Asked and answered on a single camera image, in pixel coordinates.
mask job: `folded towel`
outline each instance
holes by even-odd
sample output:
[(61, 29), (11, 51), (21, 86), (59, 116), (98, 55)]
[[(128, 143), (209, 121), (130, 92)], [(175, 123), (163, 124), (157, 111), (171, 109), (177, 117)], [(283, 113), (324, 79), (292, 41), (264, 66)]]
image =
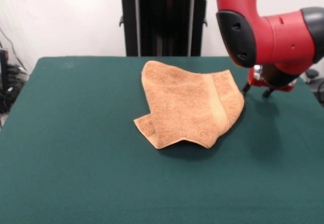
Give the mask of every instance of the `folded towel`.
[(149, 61), (142, 84), (150, 114), (134, 122), (157, 149), (182, 140), (212, 147), (235, 124), (245, 103), (229, 70), (198, 74)]

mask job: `red robot arm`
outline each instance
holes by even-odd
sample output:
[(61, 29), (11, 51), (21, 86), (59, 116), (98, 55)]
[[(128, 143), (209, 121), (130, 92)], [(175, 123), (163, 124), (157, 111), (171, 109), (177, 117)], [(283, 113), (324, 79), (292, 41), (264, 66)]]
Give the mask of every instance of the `red robot arm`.
[(323, 8), (260, 17), (257, 0), (217, 0), (217, 5), (231, 59), (251, 68), (245, 90), (256, 85), (269, 87), (270, 93), (290, 91), (292, 82), (324, 56)]

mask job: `green tablecloth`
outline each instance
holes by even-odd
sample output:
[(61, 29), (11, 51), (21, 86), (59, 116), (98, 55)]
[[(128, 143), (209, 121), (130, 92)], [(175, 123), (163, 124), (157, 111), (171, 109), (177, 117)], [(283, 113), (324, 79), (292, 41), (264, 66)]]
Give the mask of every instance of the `green tablecloth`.
[[(206, 73), (228, 58), (156, 58)], [(233, 129), (207, 150), (156, 150), (148, 58), (41, 59), (0, 132), (0, 223), (324, 223), (324, 111), (302, 82), (252, 88)]]

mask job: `black stand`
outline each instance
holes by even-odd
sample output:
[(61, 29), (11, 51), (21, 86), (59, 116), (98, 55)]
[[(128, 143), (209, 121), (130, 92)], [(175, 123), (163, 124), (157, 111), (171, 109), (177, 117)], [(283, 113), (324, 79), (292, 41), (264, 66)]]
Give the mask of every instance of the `black stand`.
[(200, 56), (206, 0), (123, 0), (127, 56)]

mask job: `white wall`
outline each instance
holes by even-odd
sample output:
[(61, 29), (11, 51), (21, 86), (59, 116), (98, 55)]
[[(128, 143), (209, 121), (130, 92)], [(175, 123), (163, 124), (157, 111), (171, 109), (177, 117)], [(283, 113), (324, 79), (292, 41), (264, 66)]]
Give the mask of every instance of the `white wall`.
[[(286, 13), (324, 0), (258, 0), (260, 15)], [(203, 56), (227, 55), (208, 0)], [(0, 0), (0, 26), (31, 71), (38, 58), (65, 55), (124, 56), (124, 31), (118, 27), (121, 0)], [(8, 45), (0, 35), (3, 43)], [(324, 62), (316, 65), (324, 75)]]

